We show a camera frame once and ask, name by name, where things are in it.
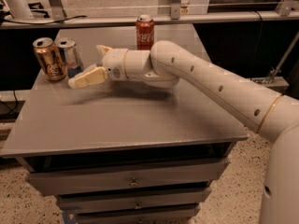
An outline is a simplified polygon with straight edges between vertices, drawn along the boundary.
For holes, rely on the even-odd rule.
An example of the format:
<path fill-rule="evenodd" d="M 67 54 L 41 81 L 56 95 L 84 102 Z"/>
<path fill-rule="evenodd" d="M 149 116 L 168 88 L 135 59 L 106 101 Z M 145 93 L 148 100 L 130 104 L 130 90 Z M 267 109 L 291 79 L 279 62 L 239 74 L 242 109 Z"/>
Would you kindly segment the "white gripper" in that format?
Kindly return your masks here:
<path fill-rule="evenodd" d="M 125 81 L 125 56 L 128 49 L 112 49 L 104 45 L 97 45 L 96 49 L 100 57 L 103 58 L 103 66 L 93 66 L 84 72 L 75 75 L 68 80 L 68 85 L 72 89 L 84 88 L 103 83 L 107 76 L 113 81 Z"/>

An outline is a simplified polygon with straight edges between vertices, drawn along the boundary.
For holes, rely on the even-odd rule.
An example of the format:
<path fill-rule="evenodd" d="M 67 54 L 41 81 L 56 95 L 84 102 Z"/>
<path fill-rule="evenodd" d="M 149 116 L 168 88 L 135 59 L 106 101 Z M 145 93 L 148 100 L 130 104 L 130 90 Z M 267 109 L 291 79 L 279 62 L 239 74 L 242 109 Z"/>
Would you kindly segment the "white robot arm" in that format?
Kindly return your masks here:
<path fill-rule="evenodd" d="M 299 224 L 299 103 L 162 40 L 149 50 L 96 47 L 100 63 L 70 78 L 83 88 L 110 79 L 170 88 L 184 79 L 273 144 L 263 184 L 260 224 Z"/>

